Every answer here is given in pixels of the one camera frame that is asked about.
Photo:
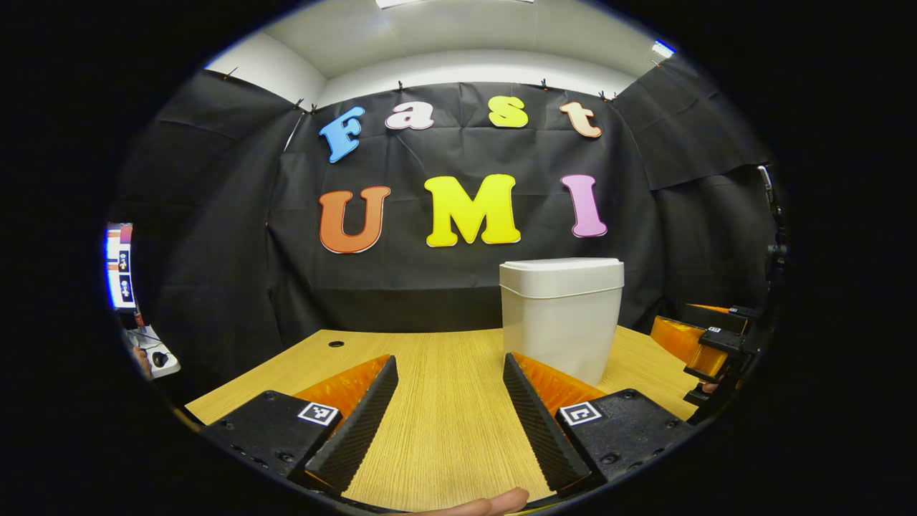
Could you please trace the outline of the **white side desk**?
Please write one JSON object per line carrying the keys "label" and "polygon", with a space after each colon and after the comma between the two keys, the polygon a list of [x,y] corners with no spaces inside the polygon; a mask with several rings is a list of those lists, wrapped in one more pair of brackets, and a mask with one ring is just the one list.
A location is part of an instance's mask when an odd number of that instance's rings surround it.
{"label": "white side desk", "polygon": [[171,358],[166,367],[158,368],[151,364],[152,368],[152,380],[165,378],[165,376],[173,375],[174,373],[179,373],[181,371],[181,363],[176,356],[174,356],[173,351],[154,333],[152,327],[143,327],[133,330],[124,330],[122,331],[122,336],[124,337],[125,345],[128,347],[128,352],[131,353],[131,347],[138,346],[146,350],[148,355],[148,360],[150,360],[151,353],[154,352],[163,352],[171,353]]}

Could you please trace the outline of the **black backdrop cloth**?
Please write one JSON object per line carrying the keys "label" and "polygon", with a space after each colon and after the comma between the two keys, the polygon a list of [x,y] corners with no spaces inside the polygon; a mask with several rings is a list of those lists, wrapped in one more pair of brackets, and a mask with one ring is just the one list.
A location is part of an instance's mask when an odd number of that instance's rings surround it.
{"label": "black backdrop cloth", "polygon": [[662,63],[603,101],[508,82],[410,86],[307,114],[201,72],[135,141],[140,310],[202,396],[318,330],[501,326],[502,262],[623,262],[619,323],[756,307],[775,154],[711,80]]}

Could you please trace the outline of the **computer monitor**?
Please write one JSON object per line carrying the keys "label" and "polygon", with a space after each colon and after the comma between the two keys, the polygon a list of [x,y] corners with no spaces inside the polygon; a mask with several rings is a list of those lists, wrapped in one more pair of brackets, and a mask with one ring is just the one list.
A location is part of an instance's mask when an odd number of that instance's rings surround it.
{"label": "computer monitor", "polygon": [[110,304],[113,310],[136,313],[132,278],[131,223],[109,223],[105,232],[105,271]]}

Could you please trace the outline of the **ceiling light panel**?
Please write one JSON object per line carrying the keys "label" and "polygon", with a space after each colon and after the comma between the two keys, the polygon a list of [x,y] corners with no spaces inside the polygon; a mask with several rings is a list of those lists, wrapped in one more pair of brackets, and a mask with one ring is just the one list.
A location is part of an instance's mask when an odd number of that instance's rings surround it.
{"label": "ceiling light panel", "polygon": [[[380,9],[395,9],[406,4],[416,4],[419,2],[432,2],[433,0],[374,0]],[[509,2],[521,2],[525,4],[534,4],[536,0],[507,0]]]}

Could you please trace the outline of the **wooden desktop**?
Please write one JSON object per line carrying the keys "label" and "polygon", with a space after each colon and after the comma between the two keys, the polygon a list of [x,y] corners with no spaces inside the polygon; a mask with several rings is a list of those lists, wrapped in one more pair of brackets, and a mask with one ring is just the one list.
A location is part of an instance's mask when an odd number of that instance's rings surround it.
{"label": "wooden desktop", "polygon": [[386,512],[425,512],[514,487],[534,500],[550,496],[502,382],[499,329],[321,330],[186,407],[213,424],[265,390],[298,394],[381,355],[396,360],[398,386],[348,499]]}

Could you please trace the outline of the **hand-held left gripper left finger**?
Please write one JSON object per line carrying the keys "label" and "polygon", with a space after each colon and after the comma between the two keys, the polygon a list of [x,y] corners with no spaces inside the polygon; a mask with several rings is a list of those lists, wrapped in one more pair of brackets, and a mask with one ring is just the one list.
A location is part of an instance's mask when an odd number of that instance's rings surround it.
{"label": "hand-held left gripper left finger", "polygon": [[342,495],[398,386],[394,355],[337,373],[294,396],[265,390],[203,429],[218,447],[305,489]]}

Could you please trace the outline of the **white desktop garbage bin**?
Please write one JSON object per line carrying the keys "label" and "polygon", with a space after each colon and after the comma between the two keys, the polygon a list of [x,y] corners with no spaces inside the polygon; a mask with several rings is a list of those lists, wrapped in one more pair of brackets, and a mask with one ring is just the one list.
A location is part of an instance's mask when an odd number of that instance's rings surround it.
{"label": "white desktop garbage bin", "polygon": [[598,386],[621,310],[625,267],[616,258],[500,264],[502,345]]}

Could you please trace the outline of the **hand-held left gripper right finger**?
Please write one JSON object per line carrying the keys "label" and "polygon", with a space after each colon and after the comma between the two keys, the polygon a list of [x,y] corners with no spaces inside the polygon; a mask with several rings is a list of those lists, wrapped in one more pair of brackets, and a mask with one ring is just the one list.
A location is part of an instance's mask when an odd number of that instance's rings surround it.
{"label": "hand-held left gripper right finger", "polygon": [[603,394],[521,353],[506,354],[502,381],[555,497],[620,482],[694,432],[639,390]]}

